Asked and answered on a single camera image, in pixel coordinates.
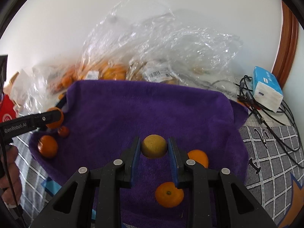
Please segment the small clear plastic bag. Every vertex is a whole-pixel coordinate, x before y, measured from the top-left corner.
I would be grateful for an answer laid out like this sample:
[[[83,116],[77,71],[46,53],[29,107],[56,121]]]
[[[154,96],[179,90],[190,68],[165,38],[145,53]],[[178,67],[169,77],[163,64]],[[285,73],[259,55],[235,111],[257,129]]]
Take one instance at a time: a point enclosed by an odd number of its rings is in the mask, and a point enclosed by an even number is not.
[[[74,64],[35,65],[20,70],[15,78],[10,99],[20,114],[42,113],[59,102],[59,96],[77,80]]]

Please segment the blue white tissue pack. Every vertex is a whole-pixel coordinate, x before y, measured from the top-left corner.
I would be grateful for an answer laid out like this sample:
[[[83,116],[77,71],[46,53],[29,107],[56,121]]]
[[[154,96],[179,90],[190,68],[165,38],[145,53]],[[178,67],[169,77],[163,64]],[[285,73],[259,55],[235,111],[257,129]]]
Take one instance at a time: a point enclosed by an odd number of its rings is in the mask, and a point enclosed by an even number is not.
[[[276,77],[259,66],[255,66],[253,71],[253,97],[273,112],[278,111],[283,100],[283,92]]]

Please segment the oval orange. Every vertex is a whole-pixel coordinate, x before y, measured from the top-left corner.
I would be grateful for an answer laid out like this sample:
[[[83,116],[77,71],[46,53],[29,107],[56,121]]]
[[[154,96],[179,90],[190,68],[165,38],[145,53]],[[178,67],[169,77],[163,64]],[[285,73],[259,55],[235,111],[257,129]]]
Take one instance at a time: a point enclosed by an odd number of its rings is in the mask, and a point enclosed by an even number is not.
[[[191,150],[188,152],[188,157],[189,159],[191,160],[194,160],[198,163],[200,163],[201,165],[203,165],[205,168],[208,168],[209,167],[209,159],[208,159],[208,156],[207,154],[202,151],[202,150],[198,150],[198,149],[195,149],[195,150]]]

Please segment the bagged oranges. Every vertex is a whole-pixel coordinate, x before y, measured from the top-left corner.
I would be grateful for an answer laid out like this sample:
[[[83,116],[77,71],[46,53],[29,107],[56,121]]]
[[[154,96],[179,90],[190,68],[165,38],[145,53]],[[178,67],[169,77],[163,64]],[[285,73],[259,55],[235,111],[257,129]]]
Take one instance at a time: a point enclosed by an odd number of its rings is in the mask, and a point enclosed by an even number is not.
[[[59,93],[78,80],[88,79],[89,74],[92,74],[93,79],[97,80],[125,80],[127,69],[126,64],[107,60],[102,60],[90,66],[79,63],[64,70],[63,74],[50,84],[50,88],[53,93]]]

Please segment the small red apple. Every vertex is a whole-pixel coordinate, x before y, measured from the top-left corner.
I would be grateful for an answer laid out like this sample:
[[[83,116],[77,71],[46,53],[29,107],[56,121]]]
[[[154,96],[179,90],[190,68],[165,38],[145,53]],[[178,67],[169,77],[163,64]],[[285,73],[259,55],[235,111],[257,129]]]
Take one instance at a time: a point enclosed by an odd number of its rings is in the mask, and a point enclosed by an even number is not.
[[[70,134],[70,130],[66,126],[61,126],[60,128],[57,129],[57,133],[60,137],[66,138]]]

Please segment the blue paper under tray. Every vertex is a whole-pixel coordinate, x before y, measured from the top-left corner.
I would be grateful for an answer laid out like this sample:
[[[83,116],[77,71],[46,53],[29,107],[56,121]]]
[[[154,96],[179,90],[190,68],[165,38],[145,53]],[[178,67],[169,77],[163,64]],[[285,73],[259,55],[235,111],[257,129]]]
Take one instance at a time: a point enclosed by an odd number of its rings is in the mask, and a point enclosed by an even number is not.
[[[59,185],[50,177],[47,177],[41,183],[41,185],[45,189],[45,191],[52,197],[61,189],[61,185]]]

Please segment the large clear plastic bag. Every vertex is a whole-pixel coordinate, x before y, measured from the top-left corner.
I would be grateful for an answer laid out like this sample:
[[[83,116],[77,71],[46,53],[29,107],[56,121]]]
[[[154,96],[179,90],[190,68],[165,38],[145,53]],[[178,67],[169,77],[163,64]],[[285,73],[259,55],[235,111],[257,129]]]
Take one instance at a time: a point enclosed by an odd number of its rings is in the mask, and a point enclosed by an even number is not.
[[[157,3],[113,7],[92,29],[80,64],[102,60],[126,64],[128,81],[167,83],[237,97],[231,61],[242,46],[238,36],[183,24]]]

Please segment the black tray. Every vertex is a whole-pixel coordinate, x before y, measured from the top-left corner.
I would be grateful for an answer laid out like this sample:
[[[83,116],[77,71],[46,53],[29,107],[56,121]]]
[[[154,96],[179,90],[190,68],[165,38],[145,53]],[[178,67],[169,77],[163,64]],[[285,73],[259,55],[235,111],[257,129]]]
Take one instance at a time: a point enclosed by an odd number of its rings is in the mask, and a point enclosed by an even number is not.
[[[56,104],[56,107],[59,109],[65,108],[67,106],[67,96],[64,95],[59,102]]]

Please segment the large orange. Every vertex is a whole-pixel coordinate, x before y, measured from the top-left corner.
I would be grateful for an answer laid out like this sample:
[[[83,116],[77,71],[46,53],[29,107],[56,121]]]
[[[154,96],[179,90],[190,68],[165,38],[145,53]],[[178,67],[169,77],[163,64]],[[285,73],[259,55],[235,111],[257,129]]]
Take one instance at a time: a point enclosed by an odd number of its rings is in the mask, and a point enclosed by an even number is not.
[[[54,130],[54,129],[58,129],[63,121],[64,121],[64,114],[62,112],[62,110],[58,107],[52,107],[52,108],[49,108],[47,110],[48,112],[53,112],[53,111],[56,111],[53,115],[53,118],[52,118],[52,122],[51,123],[48,123],[46,126],[47,128],[51,129],[51,130]]]
[[[50,135],[42,136],[38,142],[38,151],[45,158],[55,157],[58,152],[57,141]]]

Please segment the red paper shopping bag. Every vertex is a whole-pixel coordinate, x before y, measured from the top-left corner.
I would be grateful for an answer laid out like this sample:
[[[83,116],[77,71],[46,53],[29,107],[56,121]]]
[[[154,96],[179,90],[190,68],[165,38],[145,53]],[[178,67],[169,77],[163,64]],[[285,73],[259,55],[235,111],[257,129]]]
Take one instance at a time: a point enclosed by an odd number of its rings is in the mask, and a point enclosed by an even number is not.
[[[0,109],[0,123],[13,120],[17,117],[17,114],[14,110],[14,103],[10,100],[7,94],[4,95],[3,100],[1,101]]]

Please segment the purple towel on tray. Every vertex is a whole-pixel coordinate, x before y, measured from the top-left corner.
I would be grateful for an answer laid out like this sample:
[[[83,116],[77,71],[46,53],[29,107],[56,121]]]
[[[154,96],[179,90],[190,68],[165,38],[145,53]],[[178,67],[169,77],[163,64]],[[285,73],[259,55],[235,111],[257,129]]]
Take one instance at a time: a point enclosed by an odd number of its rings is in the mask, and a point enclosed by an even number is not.
[[[69,87],[64,122],[70,133],[57,138],[53,159],[38,151],[45,135],[32,134],[32,156],[59,185],[80,168],[93,170],[118,159],[134,138],[173,137],[184,151],[201,150],[209,168],[228,168],[246,178],[248,152],[240,127],[248,110],[224,94],[206,89],[140,81],[78,81]]]

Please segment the grey checked tablecloth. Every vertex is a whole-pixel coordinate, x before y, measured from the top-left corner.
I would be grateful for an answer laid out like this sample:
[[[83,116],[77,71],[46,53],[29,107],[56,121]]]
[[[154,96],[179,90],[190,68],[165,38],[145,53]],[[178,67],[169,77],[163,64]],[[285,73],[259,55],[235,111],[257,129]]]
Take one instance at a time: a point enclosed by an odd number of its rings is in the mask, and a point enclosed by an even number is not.
[[[264,127],[243,126],[240,134],[249,154],[247,189],[276,225],[288,227],[303,206],[303,150],[298,149],[289,158]],[[41,185],[47,173],[31,156],[30,136],[28,133],[13,140],[19,150],[17,166],[23,187],[21,206],[27,225],[51,199]]]

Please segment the brown wooden door frame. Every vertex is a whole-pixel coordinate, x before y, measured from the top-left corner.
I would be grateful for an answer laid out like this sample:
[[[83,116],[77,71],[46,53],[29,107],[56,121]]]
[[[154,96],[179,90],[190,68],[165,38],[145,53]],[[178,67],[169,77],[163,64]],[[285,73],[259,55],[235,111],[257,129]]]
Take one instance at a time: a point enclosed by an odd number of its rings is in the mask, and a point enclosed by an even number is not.
[[[298,42],[299,25],[296,16],[282,1],[282,27],[280,44],[272,74],[278,80],[281,88],[284,87],[290,74]]]

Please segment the yellow-green round fruit back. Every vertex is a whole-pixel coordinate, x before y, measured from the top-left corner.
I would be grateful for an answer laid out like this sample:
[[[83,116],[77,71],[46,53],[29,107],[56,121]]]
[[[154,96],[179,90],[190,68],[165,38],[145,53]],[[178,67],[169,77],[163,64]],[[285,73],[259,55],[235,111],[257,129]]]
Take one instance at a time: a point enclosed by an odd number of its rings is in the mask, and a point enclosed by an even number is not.
[[[149,135],[142,141],[141,152],[150,159],[161,158],[167,153],[167,142],[160,135]]]

